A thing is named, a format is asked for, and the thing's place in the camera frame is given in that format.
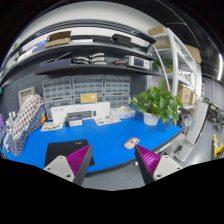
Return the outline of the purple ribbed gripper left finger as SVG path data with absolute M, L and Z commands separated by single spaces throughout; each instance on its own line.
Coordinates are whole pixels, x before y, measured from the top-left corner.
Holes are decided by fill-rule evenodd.
M 93 156 L 92 145 L 87 145 L 67 157 L 57 156 L 44 170 L 81 186 Z

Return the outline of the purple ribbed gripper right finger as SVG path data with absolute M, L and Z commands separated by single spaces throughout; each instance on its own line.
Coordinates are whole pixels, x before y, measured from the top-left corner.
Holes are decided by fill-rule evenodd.
M 170 156 L 160 156 L 140 145 L 135 146 L 135 156 L 145 184 L 150 184 L 182 169 Z

